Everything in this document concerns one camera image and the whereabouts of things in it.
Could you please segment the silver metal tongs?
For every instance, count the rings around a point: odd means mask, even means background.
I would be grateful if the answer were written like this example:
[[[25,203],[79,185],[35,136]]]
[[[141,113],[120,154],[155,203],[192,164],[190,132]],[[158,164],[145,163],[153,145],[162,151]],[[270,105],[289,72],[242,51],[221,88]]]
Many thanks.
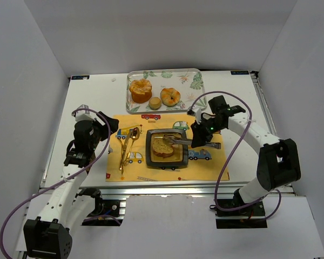
[[[194,143],[192,139],[185,139],[181,137],[176,137],[170,134],[165,134],[163,140],[171,145],[186,145],[191,146],[192,148],[196,147],[211,147],[215,149],[221,149],[221,143],[219,142],[202,142],[200,144]]]

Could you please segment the sliced bread piece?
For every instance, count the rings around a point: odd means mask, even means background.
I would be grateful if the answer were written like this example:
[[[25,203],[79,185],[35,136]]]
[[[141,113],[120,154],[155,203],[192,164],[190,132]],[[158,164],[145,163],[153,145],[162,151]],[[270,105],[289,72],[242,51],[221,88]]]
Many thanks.
[[[163,158],[171,157],[174,154],[174,148],[162,138],[153,139],[152,151],[154,155]]]

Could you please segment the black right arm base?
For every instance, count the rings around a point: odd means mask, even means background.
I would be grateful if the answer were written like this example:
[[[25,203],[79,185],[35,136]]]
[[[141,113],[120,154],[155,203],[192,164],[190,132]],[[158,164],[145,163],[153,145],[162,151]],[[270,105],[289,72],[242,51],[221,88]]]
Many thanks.
[[[215,213],[217,229],[267,228],[266,213],[262,201],[250,207],[230,212],[219,210],[215,205],[210,205],[209,209]]]

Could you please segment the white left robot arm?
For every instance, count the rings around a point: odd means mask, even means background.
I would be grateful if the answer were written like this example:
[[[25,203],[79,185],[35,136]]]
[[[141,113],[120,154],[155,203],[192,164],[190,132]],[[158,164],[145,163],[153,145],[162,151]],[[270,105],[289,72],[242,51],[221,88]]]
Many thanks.
[[[102,142],[109,142],[116,133],[119,120],[102,112],[90,116],[90,110],[79,108],[74,113],[73,139],[66,148],[60,181],[52,187],[48,202],[23,227],[27,254],[31,258],[68,258],[72,248],[72,233],[83,220],[98,210],[100,191],[80,190],[92,165],[99,158],[95,151]]]

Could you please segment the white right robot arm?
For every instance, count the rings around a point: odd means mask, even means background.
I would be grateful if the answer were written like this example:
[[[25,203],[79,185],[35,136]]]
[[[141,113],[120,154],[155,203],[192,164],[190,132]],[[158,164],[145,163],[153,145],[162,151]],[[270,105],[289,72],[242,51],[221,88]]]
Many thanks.
[[[187,110],[188,115],[195,117],[191,125],[191,147],[205,146],[211,142],[215,132],[228,129],[240,138],[227,157],[223,169],[227,167],[242,141],[258,155],[256,177],[234,192],[230,208],[223,208],[218,203],[215,204],[216,208],[223,212],[241,210],[260,202],[279,187],[300,180],[301,168],[295,141],[282,139],[264,130],[253,120],[252,110],[246,103],[230,106],[224,98],[226,92],[218,91],[216,94],[208,102],[211,114],[194,106]]]

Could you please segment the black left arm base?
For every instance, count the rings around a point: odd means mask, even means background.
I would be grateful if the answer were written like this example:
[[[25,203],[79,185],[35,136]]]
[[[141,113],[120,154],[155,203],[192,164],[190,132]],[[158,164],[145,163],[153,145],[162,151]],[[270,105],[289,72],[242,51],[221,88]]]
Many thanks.
[[[89,196],[94,199],[94,210],[86,217],[96,217],[91,221],[83,221],[83,226],[115,226],[119,227],[123,219],[119,219],[120,200],[104,199],[99,189],[82,189],[75,198]]]

